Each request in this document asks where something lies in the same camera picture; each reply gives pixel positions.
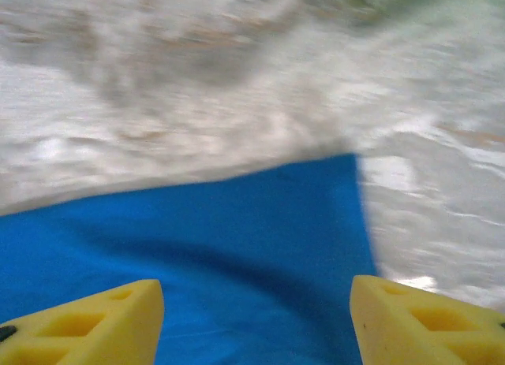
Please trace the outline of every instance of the blue fabric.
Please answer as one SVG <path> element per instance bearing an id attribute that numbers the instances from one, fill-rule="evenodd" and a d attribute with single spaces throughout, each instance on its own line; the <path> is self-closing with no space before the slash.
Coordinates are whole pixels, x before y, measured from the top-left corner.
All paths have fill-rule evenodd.
<path id="1" fill-rule="evenodd" d="M 0 322 L 141 278 L 156 364 L 360 364 L 355 274 L 375 274 L 357 158 L 80 199 L 0 218 Z"/>

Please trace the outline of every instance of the yellow foam piece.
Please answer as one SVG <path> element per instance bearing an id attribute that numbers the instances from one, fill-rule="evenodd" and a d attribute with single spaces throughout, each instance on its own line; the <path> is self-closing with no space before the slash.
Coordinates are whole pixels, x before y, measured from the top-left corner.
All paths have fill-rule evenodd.
<path id="1" fill-rule="evenodd" d="M 372 276 L 354 278 L 350 308 L 364 365 L 505 364 L 496 311 Z"/>
<path id="2" fill-rule="evenodd" d="M 0 364 L 152 365 L 163 314 L 157 280 L 74 300 L 1 324 L 17 332 L 0 342 Z"/>

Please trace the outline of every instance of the blue surface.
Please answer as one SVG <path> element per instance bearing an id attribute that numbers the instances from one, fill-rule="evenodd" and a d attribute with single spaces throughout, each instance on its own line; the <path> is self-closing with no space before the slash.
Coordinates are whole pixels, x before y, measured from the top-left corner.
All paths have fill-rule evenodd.
<path id="1" fill-rule="evenodd" d="M 141 278 L 156 364 L 360 364 L 355 274 L 375 274 L 353 155 L 0 218 L 0 322 Z"/>

